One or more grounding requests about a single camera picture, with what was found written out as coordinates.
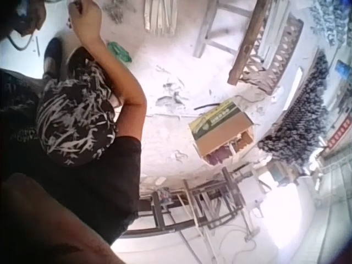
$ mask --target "hand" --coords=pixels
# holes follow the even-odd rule
[[[102,14],[99,6],[93,0],[80,0],[69,5],[70,22],[82,45],[89,48],[100,41]]]

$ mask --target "wooden plank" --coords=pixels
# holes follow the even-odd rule
[[[235,63],[229,72],[229,78],[227,80],[228,84],[236,85],[239,78],[241,77],[243,69],[247,64],[249,55],[260,32],[260,28],[263,25],[270,1],[271,0],[257,0]]]
[[[233,5],[218,3],[218,9],[222,9],[234,14],[241,15],[243,17],[250,18],[252,12],[240,7],[234,7]]]

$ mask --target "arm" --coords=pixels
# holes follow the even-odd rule
[[[34,180],[15,173],[1,186],[2,246],[41,263],[123,264],[103,239]]]
[[[117,120],[118,136],[133,136],[141,140],[147,111],[142,87],[123,63],[106,49],[102,40],[90,43],[86,48],[112,80],[115,95],[122,96],[124,103]]]
[[[81,12],[75,4],[69,6],[72,27],[82,45],[106,71],[116,96],[124,104],[117,120],[118,136],[132,136],[141,140],[147,102],[144,92],[133,74],[105,47],[100,37],[101,10],[92,0],[81,0]]]

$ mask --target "person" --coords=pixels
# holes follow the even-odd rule
[[[1,263],[124,263],[97,233],[23,174],[2,184],[1,217]]]
[[[132,73],[101,40],[100,8],[92,0],[81,4],[81,12],[70,4],[69,14],[75,34],[94,59],[85,60],[79,69],[83,75],[75,73],[75,80],[57,81],[60,56],[51,48],[59,46],[57,40],[46,52],[48,78],[39,96],[12,73],[0,71],[2,180],[14,173],[25,174],[111,245],[138,217],[146,97]],[[111,91],[123,98],[114,124],[112,108],[107,105]],[[68,118],[70,111],[79,107],[85,112]],[[92,114],[89,109],[95,115],[84,119]],[[72,130],[76,133],[63,141],[62,136]],[[85,141],[88,133],[93,133],[88,147],[77,144]]]

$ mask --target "white dusty floor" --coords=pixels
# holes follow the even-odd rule
[[[236,6],[252,10],[255,0],[226,0]],[[166,177],[164,184],[172,184],[180,178],[197,178],[204,180],[221,169],[209,167],[198,156],[190,134],[188,124],[195,119],[201,110],[193,111],[194,107],[208,103],[218,103],[234,95],[242,95],[248,100],[263,99],[259,103],[248,104],[244,99],[237,98],[237,103],[252,119],[255,125],[255,138],[260,139],[277,120],[291,89],[298,67],[306,73],[311,57],[317,46],[317,38],[312,37],[309,26],[305,25],[296,51],[280,82],[277,92],[268,97],[250,85],[239,84],[230,86],[226,83],[228,72],[234,57],[213,47],[207,47],[200,59],[192,56],[198,31],[205,14],[206,1],[179,0],[179,17],[177,33],[171,38],[156,37],[144,30],[144,1],[130,0],[136,12],[126,11],[124,22],[116,25],[105,14],[103,17],[102,37],[116,41],[129,51],[133,62],[129,69],[141,83],[147,99],[148,114],[142,139],[142,183],[146,188],[154,187],[159,177]],[[32,42],[25,52],[17,52],[8,41],[0,43],[0,67],[17,70],[26,75],[40,78],[42,74],[42,57],[49,40],[56,34],[63,36],[65,55],[78,45],[77,39],[65,27],[67,22],[66,1],[47,5],[47,21],[43,29],[37,32],[40,43],[40,57],[36,43]],[[219,11],[211,33],[215,41],[237,48],[244,35],[248,19],[241,16]],[[156,107],[156,100],[169,95],[163,84],[181,80],[184,88],[180,95],[185,97],[184,107],[172,110]],[[263,157],[254,149],[245,158],[240,154],[225,165],[237,166],[241,162],[258,161]]]

